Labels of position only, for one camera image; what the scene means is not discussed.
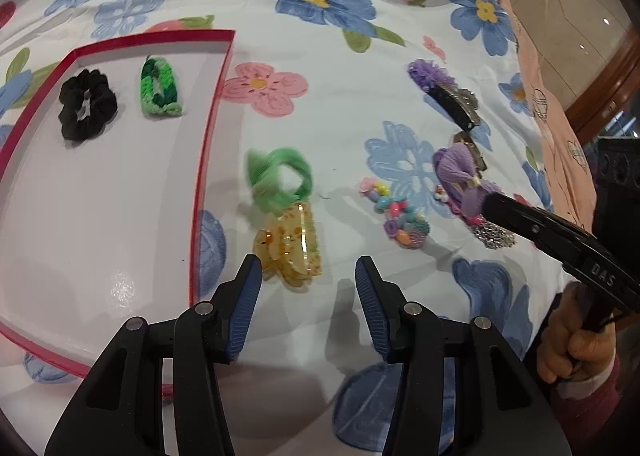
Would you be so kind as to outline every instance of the purple flower hair clip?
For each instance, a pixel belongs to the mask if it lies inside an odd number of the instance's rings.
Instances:
[[[447,70],[439,67],[433,60],[417,58],[415,62],[409,63],[406,70],[424,92],[429,92],[436,84],[448,84],[451,87],[458,87],[455,79],[449,76]]]

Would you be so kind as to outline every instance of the braided green hair accessory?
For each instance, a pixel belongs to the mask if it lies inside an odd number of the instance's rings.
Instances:
[[[155,83],[158,83],[162,93],[156,92]],[[164,58],[146,58],[140,74],[140,101],[147,115],[181,115],[182,106],[178,103],[174,72]]]
[[[287,165],[302,177],[295,192],[282,188],[280,166]],[[246,157],[249,184],[254,192],[254,201],[264,213],[281,216],[284,210],[298,201],[305,201],[314,187],[311,167],[303,155],[295,149],[283,147],[269,154],[250,150]]]

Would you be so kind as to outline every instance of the floral tablecloth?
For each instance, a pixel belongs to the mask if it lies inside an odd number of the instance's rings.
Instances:
[[[263,223],[244,179],[246,152],[294,147],[311,164],[310,204],[323,273],[303,291],[277,278],[265,282],[239,362],[220,371],[238,454],[382,448],[398,370],[377,365],[380,357],[370,345],[354,290],[358,256],[372,255],[386,280],[438,315],[460,321],[489,316],[520,356],[564,286],[559,264],[529,241],[486,249],[433,197],[438,184],[433,153],[451,145],[459,129],[407,74],[417,58],[446,68],[459,86],[476,93],[482,123],[472,137],[488,166],[485,177],[508,195],[553,208],[516,37],[496,0],[0,0],[0,5],[0,71],[6,71],[0,87],[2,141],[37,87],[73,48],[143,31],[237,31],[207,177],[203,297],[217,280],[233,277]],[[386,182],[393,195],[407,197],[425,213],[431,233],[421,249],[400,248],[387,238],[384,217],[356,189],[365,176]],[[37,233],[37,223],[25,226]],[[0,407],[40,454],[78,383],[8,341],[0,344]],[[367,389],[378,389],[378,395]],[[452,435],[452,394],[446,386],[443,447]],[[170,404],[166,413],[170,425]],[[168,451],[175,453],[171,429],[167,432]]]

